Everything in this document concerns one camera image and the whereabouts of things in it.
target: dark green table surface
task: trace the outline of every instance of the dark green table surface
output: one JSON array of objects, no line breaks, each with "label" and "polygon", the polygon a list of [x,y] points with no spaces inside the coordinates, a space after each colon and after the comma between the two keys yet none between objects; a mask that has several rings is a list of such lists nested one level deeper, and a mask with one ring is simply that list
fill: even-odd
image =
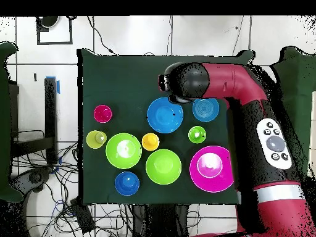
[{"label": "dark green table surface", "polygon": [[[218,117],[202,123],[192,113],[192,104],[182,105],[184,119],[176,131],[170,134],[156,133],[146,119],[150,103],[166,96],[158,88],[158,75],[173,63],[221,62],[247,64],[252,57],[246,51],[239,57],[162,57],[162,56],[97,56],[82,49],[83,56],[83,202],[89,203],[216,203],[236,204],[234,186],[220,193],[207,193],[197,188],[189,175],[189,163],[200,148],[219,145],[228,148],[226,105],[222,100]],[[113,117],[108,123],[97,123],[93,110],[99,104],[108,105]],[[188,139],[191,127],[200,125],[207,132],[206,140],[193,144]],[[146,174],[145,163],[150,152],[143,149],[141,160],[129,171],[137,174],[140,187],[132,196],[121,196],[114,187],[115,177],[123,170],[113,167],[106,159],[106,145],[90,149],[86,136],[91,130],[106,133],[107,139],[117,133],[130,133],[141,141],[146,133],[156,133],[159,149],[175,152],[182,163],[182,172],[171,185],[157,185]]]}]

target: yellow cup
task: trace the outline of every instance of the yellow cup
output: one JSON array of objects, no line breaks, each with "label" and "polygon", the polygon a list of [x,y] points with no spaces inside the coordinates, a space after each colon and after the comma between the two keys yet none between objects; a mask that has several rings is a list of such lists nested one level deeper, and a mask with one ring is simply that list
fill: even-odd
[{"label": "yellow cup", "polygon": [[86,143],[92,149],[99,149],[106,142],[106,134],[102,131],[91,131],[86,136]]},{"label": "yellow cup", "polygon": [[147,151],[156,150],[159,146],[159,138],[154,133],[146,133],[141,140],[141,145]]}]

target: button panel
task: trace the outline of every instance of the button panel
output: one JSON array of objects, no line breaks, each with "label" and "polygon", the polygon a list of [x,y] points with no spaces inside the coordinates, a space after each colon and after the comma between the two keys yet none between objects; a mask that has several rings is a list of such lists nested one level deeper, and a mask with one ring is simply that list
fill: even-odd
[{"label": "button panel", "polygon": [[270,118],[262,119],[257,125],[257,135],[267,162],[279,169],[289,169],[292,160],[279,125]]}]

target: green cup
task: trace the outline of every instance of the green cup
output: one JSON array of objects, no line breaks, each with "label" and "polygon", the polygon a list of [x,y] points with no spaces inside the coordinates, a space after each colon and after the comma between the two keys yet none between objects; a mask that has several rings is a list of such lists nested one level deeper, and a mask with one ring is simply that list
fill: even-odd
[{"label": "green cup", "polygon": [[99,149],[106,142],[106,134],[102,131],[91,131],[86,136],[86,143],[92,149]]},{"label": "green cup", "polygon": [[203,127],[192,127],[188,133],[189,140],[194,144],[199,144],[206,139],[206,132]]},{"label": "green cup", "polygon": [[119,169],[128,169],[141,158],[141,144],[129,133],[118,133],[106,145],[106,157],[110,164]]},{"label": "green cup", "polygon": [[146,173],[154,183],[169,185],[180,176],[180,158],[170,150],[157,150],[146,161]]}]

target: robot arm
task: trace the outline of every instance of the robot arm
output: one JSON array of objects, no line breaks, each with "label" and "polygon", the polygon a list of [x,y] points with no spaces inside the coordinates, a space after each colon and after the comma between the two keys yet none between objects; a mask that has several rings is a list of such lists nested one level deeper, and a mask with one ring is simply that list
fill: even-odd
[{"label": "robot arm", "polygon": [[[159,76],[159,86],[174,103],[226,100],[231,164],[242,199],[239,231],[245,227],[251,237],[316,236],[290,149],[265,89],[249,67],[181,62]],[[252,207],[255,213],[248,210]],[[250,218],[257,227],[249,229],[254,223]]]}]

